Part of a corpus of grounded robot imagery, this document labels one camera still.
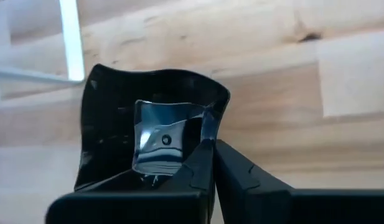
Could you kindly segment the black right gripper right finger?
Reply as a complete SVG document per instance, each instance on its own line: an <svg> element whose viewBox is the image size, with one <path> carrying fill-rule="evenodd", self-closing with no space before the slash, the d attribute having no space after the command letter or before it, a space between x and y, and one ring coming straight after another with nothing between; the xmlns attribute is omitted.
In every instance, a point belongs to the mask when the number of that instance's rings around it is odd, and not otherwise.
<svg viewBox="0 0 384 224"><path fill-rule="evenodd" d="M295 189L222 140L214 158L225 223L384 224L384 190Z"/></svg>

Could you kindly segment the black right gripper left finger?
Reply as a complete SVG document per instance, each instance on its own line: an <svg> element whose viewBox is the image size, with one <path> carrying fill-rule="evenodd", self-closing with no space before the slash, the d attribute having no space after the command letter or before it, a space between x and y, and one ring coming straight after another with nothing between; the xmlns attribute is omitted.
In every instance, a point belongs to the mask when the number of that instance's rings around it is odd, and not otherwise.
<svg viewBox="0 0 384 224"><path fill-rule="evenodd" d="M202 141L170 178L127 170L64 195L45 216L48 224L209 223L215 198L213 141Z"/></svg>

